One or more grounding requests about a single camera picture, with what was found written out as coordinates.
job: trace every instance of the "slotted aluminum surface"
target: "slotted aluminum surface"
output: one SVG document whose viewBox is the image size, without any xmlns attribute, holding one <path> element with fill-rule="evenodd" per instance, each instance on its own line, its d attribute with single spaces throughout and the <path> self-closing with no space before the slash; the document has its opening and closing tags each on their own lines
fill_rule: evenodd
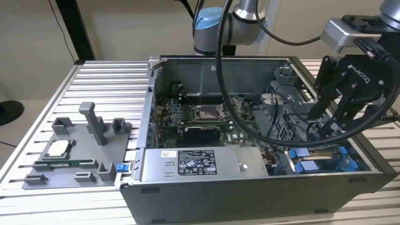
<svg viewBox="0 0 400 225">
<path fill-rule="evenodd" d="M 314 75 L 321 60 L 305 60 Z M 22 190 L 22 179 L 30 173 L 26 167 L 38 159 L 51 137 L 51 122 L 70 116 L 85 122 L 78 113 L 82 101 L 95 101 L 97 113 L 106 121 L 125 117 L 134 124 L 126 160 L 135 158 L 137 137 L 147 85 L 147 62 L 87 62 L 73 70 L 51 100 L 33 135 L 27 135 L 2 172 L 0 224 L 135 224 L 126 202 L 115 187 L 86 187 L 46 190 Z M 393 123 L 365 131 L 365 135 L 400 173 L 400 125 Z M 335 214 L 270 218 L 211 224 L 323 224 L 382 225 L 400 224 L 400 176 L 377 193 L 359 195 Z"/>
</svg>

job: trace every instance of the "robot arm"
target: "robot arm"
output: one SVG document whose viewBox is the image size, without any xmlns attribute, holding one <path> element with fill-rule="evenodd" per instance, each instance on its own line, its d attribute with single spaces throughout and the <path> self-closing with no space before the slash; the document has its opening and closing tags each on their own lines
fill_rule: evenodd
<svg viewBox="0 0 400 225">
<path fill-rule="evenodd" d="M 223 38 L 226 45 L 251 45 L 257 41 L 262 33 L 257 13 L 259 12 L 265 23 L 265 3 L 266 0 L 259 1 L 261 10 L 258 10 L 257 0 L 241 0 L 226 23 Z M 195 52 L 201 55 L 215 55 L 221 13 L 221 7 L 206 8 L 195 18 Z"/>
<path fill-rule="evenodd" d="M 358 47 L 366 55 L 347 55 L 341 60 L 326 56 L 323 59 L 315 83 L 318 103 L 310 111 L 310 119 L 319 118 L 339 97 L 341 102 L 333 119 L 321 129 L 322 136 L 329 136 L 335 129 L 350 131 L 358 127 L 379 110 L 390 91 L 398 88 L 394 74 L 382 60 L 391 56 L 400 61 L 397 48 L 400 44 L 400 1 L 386 0 L 381 11 L 381 16 L 334 18 L 326 26 L 322 40 L 338 53 L 347 47 Z M 365 115 L 355 119 L 366 105 Z M 370 128 L 399 119 L 397 111 L 390 109 Z"/>
</svg>

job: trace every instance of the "black cable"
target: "black cable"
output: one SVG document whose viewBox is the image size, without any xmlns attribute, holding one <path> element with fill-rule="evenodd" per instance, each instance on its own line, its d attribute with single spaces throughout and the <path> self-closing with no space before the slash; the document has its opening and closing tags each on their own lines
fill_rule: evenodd
<svg viewBox="0 0 400 225">
<path fill-rule="evenodd" d="M 197 2 L 197 7 L 195 7 L 195 13 L 194 13 L 194 21 L 193 21 L 193 27 L 195 27 L 195 22 L 197 22 L 197 19 L 198 19 L 198 16 L 199 16 L 199 6 L 201 6 L 201 0 L 198 0 Z"/>
<path fill-rule="evenodd" d="M 178 108 L 175 108 L 173 105 L 167 105 L 167 106 L 170 106 L 173 109 L 175 109 L 177 114 L 181 115 L 181 113 L 179 113 L 179 111 L 178 111 Z"/>
<path fill-rule="evenodd" d="M 49 0 L 49 2 L 50 2 L 50 7 L 51 7 L 51 10 L 53 10 L 53 14 L 55 15 L 55 18 L 57 18 L 58 25 L 59 25 L 59 27 L 61 27 L 61 30 L 62 30 L 62 32 L 63 32 L 63 37 L 65 37 L 66 46 L 67 46 L 67 49 L 69 49 L 70 55 L 71 55 L 71 57 L 73 57 L 73 61 L 74 61 L 74 63 L 75 63 L 75 57 L 74 57 L 74 55 L 73 55 L 73 52 L 71 52 L 71 49 L 70 49 L 70 46 L 69 46 L 69 42 L 67 42 L 66 33 L 65 33 L 65 30 L 63 30 L 63 28 L 62 28 L 62 25 L 61 25 L 59 19 L 58 19 L 58 15 L 57 15 L 57 12 L 55 12 L 55 8 L 53 7 L 51 0 Z"/>
<path fill-rule="evenodd" d="M 278 87 L 277 87 L 277 89 L 275 89 L 275 93 L 278 93 L 278 89 L 281 88 L 281 87 L 283 87 L 283 86 L 290 86 L 290 87 L 295 87 L 295 85 L 294 84 L 289 84 L 289 83 L 285 83 L 285 84 L 282 84 L 282 85 L 279 85 Z"/>
<path fill-rule="evenodd" d="M 309 126 L 307 126 L 307 128 L 306 128 L 306 139 L 307 139 L 307 141 L 311 140 L 311 127 L 315 124 L 318 124 L 318 123 L 310 123 Z"/>
<path fill-rule="evenodd" d="M 191 5 L 190 5 L 190 3 L 189 3 L 189 0 L 178 0 L 178 1 L 181 1 L 182 4 L 185 5 L 185 7 L 186 7 L 186 9 L 187 9 L 187 11 L 189 11 L 189 14 L 190 14 L 190 16 L 191 16 L 191 18 L 193 18 L 193 20 L 194 20 L 194 19 L 195 19 L 195 14 L 194 14 L 194 10 L 193 10 L 193 8 L 191 8 Z"/>
<path fill-rule="evenodd" d="M 225 8 L 223 8 L 223 12 L 222 12 L 221 23 L 219 23 L 219 31 L 218 31 L 215 60 L 217 60 L 217 74 L 218 74 L 218 80 L 219 80 L 223 99 L 225 99 L 229 111 L 231 113 L 233 119 L 237 122 L 237 124 L 239 125 L 239 127 L 243 129 L 245 132 L 249 133 L 249 135 L 253 138 L 257 138 L 261 141 L 267 142 L 269 144 L 275 144 L 275 145 L 289 146 L 289 147 L 321 146 L 321 145 L 341 142 L 341 141 L 354 137 L 365 129 L 367 129 L 370 127 L 370 125 L 383 116 L 383 114 L 389 111 L 389 109 L 391 108 L 391 106 L 393 106 L 393 104 L 394 104 L 394 102 L 398 98 L 398 95 L 399 95 L 399 92 L 400 92 L 400 76 L 399 76 L 399 74 L 400 74 L 400 64 L 399 64 L 399 62 L 394 58 L 390 58 L 390 57 L 385 57 L 383 59 L 381 59 L 381 63 L 385 66 L 390 67 L 390 70 L 391 70 L 391 73 L 393 73 L 393 76 L 394 76 L 393 84 L 394 84 L 395 88 L 389 93 L 387 99 L 383 102 L 383 104 L 381 105 L 381 108 L 378 109 L 375 114 L 371 117 L 369 117 L 367 120 L 355 129 L 353 129 L 351 131 L 341 134 L 339 136 L 330 137 L 325 140 L 319 140 L 319 141 L 314 141 L 314 142 L 286 142 L 286 141 L 281 141 L 281 140 L 267 138 L 267 137 L 259 135 L 257 132 L 254 132 L 253 129 L 250 129 L 247 127 L 247 124 L 242 121 L 241 117 L 238 116 L 238 114 L 235 112 L 235 109 L 234 109 L 234 106 L 233 106 L 231 100 L 230 100 L 230 95 L 229 95 L 229 92 L 227 92 L 225 76 L 223 76 L 223 70 L 222 70 L 222 47 L 223 47 L 225 25 L 226 25 L 226 21 L 227 21 L 227 16 L 229 16 L 231 4 L 233 4 L 233 0 L 227 0 Z"/>
<path fill-rule="evenodd" d="M 174 97 L 173 96 L 173 86 L 175 85 L 175 84 L 182 84 L 179 81 L 178 82 L 171 82 L 171 84 L 170 84 L 170 93 L 169 93 L 169 95 L 171 96 L 171 97 Z"/>
<path fill-rule="evenodd" d="M 6 143 L 6 142 L 2 142 L 2 141 L 0 141 L 0 144 L 6 144 L 6 145 L 9 145 L 9 146 L 11 146 L 11 147 L 15 147 L 15 148 L 18 147 L 17 145 L 10 144 L 10 143 Z"/>
<path fill-rule="evenodd" d="M 258 9 L 258 6 L 259 6 L 259 0 L 257 0 L 257 19 L 258 19 L 258 22 L 259 22 L 259 25 L 263 29 L 263 31 L 275 39 L 278 40 L 279 42 L 282 42 L 283 44 L 286 45 L 291 45 L 291 46 L 301 46 L 301 45 L 307 45 L 307 44 L 311 44 L 313 42 L 321 40 L 321 37 L 315 37 L 307 41 L 302 41 L 302 42 L 291 42 L 291 41 L 286 41 L 283 40 L 282 38 L 279 38 L 275 34 L 273 34 L 270 32 L 270 30 L 267 30 L 265 24 L 262 23 L 262 20 L 261 20 L 261 16 L 259 16 L 259 9 Z"/>
<path fill-rule="evenodd" d="M 274 90 L 274 92 L 271 94 L 271 95 L 275 96 L 275 111 L 274 111 L 274 117 L 273 117 L 271 127 L 269 129 L 267 137 L 271 136 L 273 129 L 277 126 L 277 120 L 278 120 L 278 114 L 279 114 L 279 102 L 278 102 L 278 98 L 277 98 L 277 92 L 278 92 L 278 89 L 282 86 L 293 86 L 293 85 L 291 84 L 282 84 L 281 86 L 277 87 L 277 89 Z"/>
<path fill-rule="evenodd" d="M 286 117 L 286 116 L 298 116 L 299 119 L 301 119 L 306 124 L 309 124 L 307 119 L 303 118 L 301 115 L 309 115 L 309 113 L 303 113 L 303 112 L 291 112 L 291 113 L 283 114 L 282 116 L 283 116 L 283 117 Z"/>
<path fill-rule="evenodd" d="M 263 104 L 262 100 L 254 101 L 250 103 L 250 108 L 253 109 L 255 106 L 262 105 L 262 104 Z"/>
</svg>

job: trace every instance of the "power supply label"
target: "power supply label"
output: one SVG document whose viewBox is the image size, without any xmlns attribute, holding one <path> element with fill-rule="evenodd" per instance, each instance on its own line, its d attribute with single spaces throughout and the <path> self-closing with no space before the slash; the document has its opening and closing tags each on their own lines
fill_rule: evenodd
<svg viewBox="0 0 400 225">
<path fill-rule="evenodd" d="M 214 150 L 178 151 L 181 176 L 186 175 L 217 175 L 218 164 Z"/>
</svg>

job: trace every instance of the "motherboard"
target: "motherboard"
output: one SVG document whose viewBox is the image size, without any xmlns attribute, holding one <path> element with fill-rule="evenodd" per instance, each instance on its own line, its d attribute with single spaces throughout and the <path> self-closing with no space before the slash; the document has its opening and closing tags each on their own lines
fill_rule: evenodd
<svg viewBox="0 0 400 225">
<path fill-rule="evenodd" d="M 245 97 L 234 97 L 231 101 L 249 127 L 258 131 L 251 103 Z M 223 100 L 211 101 L 218 104 L 210 104 L 207 99 L 203 99 L 206 104 L 198 102 L 195 97 L 182 94 L 182 98 L 171 98 L 167 104 L 157 106 L 161 148 L 261 145 L 234 124 Z"/>
</svg>

